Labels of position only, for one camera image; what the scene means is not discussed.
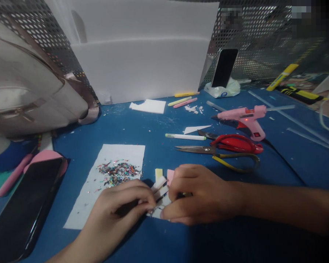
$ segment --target yellow foam piece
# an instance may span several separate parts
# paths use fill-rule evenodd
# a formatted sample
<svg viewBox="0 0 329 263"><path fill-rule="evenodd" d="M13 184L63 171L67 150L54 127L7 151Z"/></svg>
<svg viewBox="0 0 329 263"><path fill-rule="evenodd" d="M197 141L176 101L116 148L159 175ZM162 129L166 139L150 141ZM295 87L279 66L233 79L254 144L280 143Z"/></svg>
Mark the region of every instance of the yellow foam piece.
<svg viewBox="0 0 329 263"><path fill-rule="evenodd" d="M160 179L163 176L163 169L155 169L155 177L156 177L156 181L158 179Z"/></svg>

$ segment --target yellow-handled scissors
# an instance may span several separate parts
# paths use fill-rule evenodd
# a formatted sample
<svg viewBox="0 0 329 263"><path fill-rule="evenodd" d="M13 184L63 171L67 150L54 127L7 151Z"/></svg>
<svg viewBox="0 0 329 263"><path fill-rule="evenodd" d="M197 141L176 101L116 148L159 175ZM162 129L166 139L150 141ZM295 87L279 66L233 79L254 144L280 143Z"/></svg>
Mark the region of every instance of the yellow-handled scissors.
<svg viewBox="0 0 329 263"><path fill-rule="evenodd" d="M248 172L252 172L255 171L259 166L260 166L260 159L257 157L257 155L252 154L252 153L232 153L232 154L217 154L217 147L214 146L210 146L210 147L206 147L206 146L176 146L178 149L178 151L182 151L182 152L192 152L192 153L201 153L201 154L211 154L212 158L218 162L220 162L221 164L225 165L226 167L232 169L233 171L239 172L239 173L248 173ZM236 168L234 166L232 166L231 164L227 163L226 161L224 161L223 159L225 158L238 158L238 157L249 157L251 158L255 165L253 168L251 169L239 169Z"/></svg>

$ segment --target finger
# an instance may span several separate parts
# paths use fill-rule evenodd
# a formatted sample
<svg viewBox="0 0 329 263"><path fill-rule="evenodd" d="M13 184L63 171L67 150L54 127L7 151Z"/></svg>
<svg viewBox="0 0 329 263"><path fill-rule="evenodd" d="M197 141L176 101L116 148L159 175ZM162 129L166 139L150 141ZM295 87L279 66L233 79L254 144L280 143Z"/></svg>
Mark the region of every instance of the finger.
<svg viewBox="0 0 329 263"><path fill-rule="evenodd" d="M148 186L134 186L114 193L114 208L130 203L136 199L146 200L153 207L156 206L154 194Z"/></svg>
<svg viewBox="0 0 329 263"><path fill-rule="evenodd" d="M195 178L198 176L198 173L191 168L178 167L174 170L173 178L184 177L184 178Z"/></svg>
<svg viewBox="0 0 329 263"><path fill-rule="evenodd" d="M190 169L197 169L197 168L200 168L200 166L202 166L202 165L199 165L199 164L181 164L181 165L179 165L179 167L181 167L181 168L190 168Z"/></svg>
<svg viewBox="0 0 329 263"><path fill-rule="evenodd" d="M195 178L174 178L169 187L169 199L174 202L179 193L194 193L196 188Z"/></svg>
<svg viewBox="0 0 329 263"><path fill-rule="evenodd" d="M133 225L142 217L143 214L153 209L153 206L148 203L142 203L140 205L137 205L132 210L129 211L129 213L122 218L121 222L124 224L124 227L128 231L130 228L132 228Z"/></svg>
<svg viewBox="0 0 329 263"><path fill-rule="evenodd" d="M161 212L162 219L193 217L208 212L209 207L199 197L185 197L167 205Z"/></svg>
<svg viewBox="0 0 329 263"><path fill-rule="evenodd" d="M121 191L130 187L134 187L134 186L144 186L144 187L148 187L148 185L146 185L143 181L139 180L139 179L133 179L130 180L128 182L122 183L120 185L111 187L111 189L113 189L114 191Z"/></svg>
<svg viewBox="0 0 329 263"><path fill-rule="evenodd" d="M219 214L201 214L194 217L180 217L171 219L172 223L182 223L184 225L208 224L221 219Z"/></svg>

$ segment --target scissors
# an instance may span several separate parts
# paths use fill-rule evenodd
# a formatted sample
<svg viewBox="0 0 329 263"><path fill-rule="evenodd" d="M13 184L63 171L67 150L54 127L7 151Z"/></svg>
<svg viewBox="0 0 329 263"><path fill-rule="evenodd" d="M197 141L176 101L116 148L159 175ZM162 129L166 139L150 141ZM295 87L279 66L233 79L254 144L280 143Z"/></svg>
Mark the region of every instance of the scissors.
<svg viewBox="0 0 329 263"><path fill-rule="evenodd" d="M214 133L205 132L203 130L197 131L199 135L213 140L211 146L218 144L217 148L231 150L233 152L253 153L259 154L263 152L262 144L254 144L249 138L238 134L216 135Z"/></svg>
<svg viewBox="0 0 329 263"><path fill-rule="evenodd" d="M219 163L225 165L226 167L232 169L233 171L239 172L239 173L248 173L255 171L260 166L260 159L257 157L257 155L252 153L233 153L233 154L217 154L217 144L214 144L213 146L176 146L178 151L182 152L192 152L192 153L201 153L201 154L211 154L212 158ZM238 158L238 157L249 157L254 161L254 167L251 169L239 169L231 164L224 161L224 158Z"/></svg>

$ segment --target hand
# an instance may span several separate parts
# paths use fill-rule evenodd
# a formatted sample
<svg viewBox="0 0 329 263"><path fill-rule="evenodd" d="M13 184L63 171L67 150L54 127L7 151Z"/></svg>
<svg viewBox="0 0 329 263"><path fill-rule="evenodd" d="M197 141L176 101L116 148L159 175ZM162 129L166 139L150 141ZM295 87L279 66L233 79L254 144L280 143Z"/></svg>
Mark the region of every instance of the hand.
<svg viewBox="0 0 329 263"><path fill-rule="evenodd" d="M119 208L137 199L142 203L125 216L118 215ZM103 190L79 236L61 252L57 261L104 261L139 218L155 206L151 189L138 179Z"/></svg>
<svg viewBox="0 0 329 263"><path fill-rule="evenodd" d="M179 193L193 196L177 199ZM236 182L227 182L202 165L183 164L169 188L172 203L161 218L186 225L211 223L234 217L243 209L243 194Z"/></svg>

